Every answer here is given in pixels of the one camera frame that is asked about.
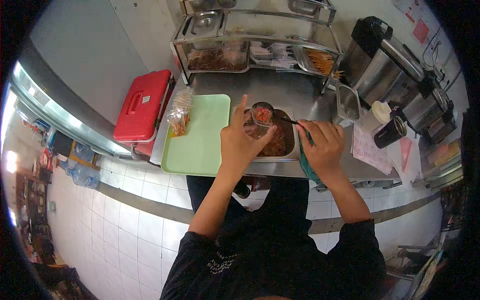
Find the white tiled floor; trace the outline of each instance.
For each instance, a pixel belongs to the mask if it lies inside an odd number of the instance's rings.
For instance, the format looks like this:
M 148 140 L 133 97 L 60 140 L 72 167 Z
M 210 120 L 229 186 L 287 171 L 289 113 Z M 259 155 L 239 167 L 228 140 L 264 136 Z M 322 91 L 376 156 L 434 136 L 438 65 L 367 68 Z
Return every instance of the white tiled floor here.
M 191 208 L 185 176 L 169 175 L 151 166 L 131 167 L 108 160 L 100 164 L 103 182 L 154 201 Z M 359 193 L 372 212 L 430 195 L 425 189 L 403 188 L 359 189 Z M 252 192 L 247 199 L 237 199 L 254 210 L 264 203 L 267 194 L 268 191 L 258 191 Z M 80 279 L 99 299 L 160 297 L 188 225 L 139 211 L 97 191 L 75 186 L 61 169 L 54 170 L 48 200 L 57 205 L 56 213 L 48 213 L 57 252 L 68 265 L 77 268 Z M 433 203 L 377 224 L 377 238 L 384 256 L 399 244 L 426 243 L 422 240 L 424 236 L 431 236 L 439 224 L 438 209 L 430 207 Z M 337 216 L 339 212 L 330 192 L 310 191 L 308 218 Z M 318 249 L 327 252 L 337 243 L 338 232 L 312 237 Z
M 125 172 L 140 177 L 138 170 L 132 173 L 125 168 Z M 150 172 L 149 179 L 168 184 L 165 174 L 158 171 Z M 163 202 L 171 188 L 164 187 Z M 56 213 L 48 213 L 56 251 L 77 269 L 82 282 L 99 299 L 160 298 L 188 225 L 77 187 L 61 169 L 54 170 L 48 200 L 57 205 Z

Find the black shirt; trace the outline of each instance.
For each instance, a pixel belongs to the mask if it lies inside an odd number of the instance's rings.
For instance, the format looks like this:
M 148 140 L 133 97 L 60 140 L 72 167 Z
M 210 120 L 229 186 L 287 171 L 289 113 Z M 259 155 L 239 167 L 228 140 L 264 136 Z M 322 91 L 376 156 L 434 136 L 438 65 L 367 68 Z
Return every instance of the black shirt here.
M 308 236 L 310 224 L 253 212 L 216 242 L 187 232 L 161 299 L 374 299 L 385 263 L 373 220 L 345 224 L 328 254 Z

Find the black tumbler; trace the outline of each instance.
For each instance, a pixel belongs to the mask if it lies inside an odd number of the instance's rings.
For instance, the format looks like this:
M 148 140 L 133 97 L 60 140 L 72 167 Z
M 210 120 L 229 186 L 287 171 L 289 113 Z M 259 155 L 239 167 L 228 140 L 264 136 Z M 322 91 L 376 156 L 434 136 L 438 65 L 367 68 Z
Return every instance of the black tumbler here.
M 388 122 L 379 132 L 375 134 L 373 140 L 380 149 L 387 147 L 407 135 L 407 128 L 399 116 Z

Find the green tray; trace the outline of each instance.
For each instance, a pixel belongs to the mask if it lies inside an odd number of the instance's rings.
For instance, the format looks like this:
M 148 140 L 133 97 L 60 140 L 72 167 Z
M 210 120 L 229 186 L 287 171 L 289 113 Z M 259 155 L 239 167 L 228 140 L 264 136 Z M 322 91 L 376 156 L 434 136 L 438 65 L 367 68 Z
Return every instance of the green tray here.
M 192 98 L 187 135 L 171 137 L 168 127 L 161 166 L 166 173 L 216 176 L 222 162 L 220 131 L 228 125 L 230 97 L 202 95 Z

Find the white bottle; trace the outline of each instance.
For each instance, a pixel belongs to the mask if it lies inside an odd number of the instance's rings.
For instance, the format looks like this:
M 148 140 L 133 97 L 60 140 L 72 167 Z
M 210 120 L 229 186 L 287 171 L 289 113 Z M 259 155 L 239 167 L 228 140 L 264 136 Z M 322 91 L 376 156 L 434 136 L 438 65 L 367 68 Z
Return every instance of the white bottle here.
M 375 101 L 372 104 L 372 108 L 363 116 L 362 119 L 362 131 L 373 135 L 373 132 L 380 126 L 390 122 L 391 108 L 388 103 Z

